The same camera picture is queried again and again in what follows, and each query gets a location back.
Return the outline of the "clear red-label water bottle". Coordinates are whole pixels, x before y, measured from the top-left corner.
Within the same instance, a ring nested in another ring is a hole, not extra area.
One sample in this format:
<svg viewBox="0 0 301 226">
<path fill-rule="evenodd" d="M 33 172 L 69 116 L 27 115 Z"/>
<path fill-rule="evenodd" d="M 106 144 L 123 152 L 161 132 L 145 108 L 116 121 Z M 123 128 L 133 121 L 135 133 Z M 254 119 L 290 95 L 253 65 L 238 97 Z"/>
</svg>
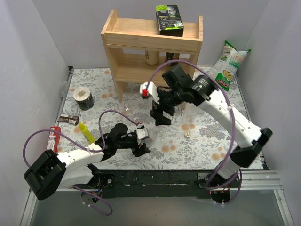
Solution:
<svg viewBox="0 0 301 226">
<path fill-rule="evenodd" d="M 156 142 L 161 130 L 161 126 L 154 126 L 153 128 L 148 129 L 148 138 L 142 140 L 142 143 L 146 144 L 146 147 L 150 149 L 150 147 Z"/>
</svg>

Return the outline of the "clear Pocari Sweat bottle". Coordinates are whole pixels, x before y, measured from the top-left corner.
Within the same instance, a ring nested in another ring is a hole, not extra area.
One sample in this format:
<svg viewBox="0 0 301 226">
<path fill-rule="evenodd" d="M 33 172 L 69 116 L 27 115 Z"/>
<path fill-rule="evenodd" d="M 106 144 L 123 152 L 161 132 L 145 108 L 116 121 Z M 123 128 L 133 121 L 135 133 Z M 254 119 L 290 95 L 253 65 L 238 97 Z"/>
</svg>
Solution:
<svg viewBox="0 0 301 226">
<path fill-rule="evenodd" d="M 196 107 L 194 104 L 186 103 L 183 111 L 183 120 L 186 123 L 193 123 L 197 115 L 198 107 Z"/>
</svg>

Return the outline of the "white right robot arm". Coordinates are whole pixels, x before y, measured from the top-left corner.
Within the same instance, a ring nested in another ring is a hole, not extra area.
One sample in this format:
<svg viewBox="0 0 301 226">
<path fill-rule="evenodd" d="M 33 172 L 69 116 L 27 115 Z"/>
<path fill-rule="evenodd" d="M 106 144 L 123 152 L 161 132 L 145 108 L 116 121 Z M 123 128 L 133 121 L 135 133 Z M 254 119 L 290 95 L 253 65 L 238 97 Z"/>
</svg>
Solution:
<svg viewBox="0 0 301 226">
<path fill-rule="evenodd" d="M 180 65 L 162 75 L 168 84 L 163 91 L 152 81 L 140 86 L 143 97 L 153 98 L 150 115 L 155 124 L 171 125 L 175 106 L 193 104 L 211 115 L 231 135 L 230 147 L 224 159 L 209 174 L 204 187 L 217 189 L 229 184 L 241 168 L 249 167 L 272 136 L 269 128 L 260 128 L 250 122 L 235 107 L 218 84 L 202 73 L 192 79 Z"/>
</svg>

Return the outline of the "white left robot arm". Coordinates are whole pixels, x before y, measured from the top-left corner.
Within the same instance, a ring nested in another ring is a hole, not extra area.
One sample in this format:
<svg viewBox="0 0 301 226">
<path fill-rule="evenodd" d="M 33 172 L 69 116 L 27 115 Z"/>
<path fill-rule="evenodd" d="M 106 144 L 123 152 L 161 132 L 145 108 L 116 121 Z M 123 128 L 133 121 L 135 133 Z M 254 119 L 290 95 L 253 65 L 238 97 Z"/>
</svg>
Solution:
<svg viewBox="0 0 301 226">
<path fill-rule="evenodd" d="M 128 132 L 125 124 L 118 123 L 88 147 L 64 153 L 44 151 L 25 172 L 24 179 L 38 200 L 47 199 L 58 188 L 72 185 L 96 188 L 101 180 L 95 163 L 113 157 L 118 149 L 131 149 L 136 157 L 149 153 L 148 138 L 144 125 L 138 124 L 136 130 Z"/>
</svg>

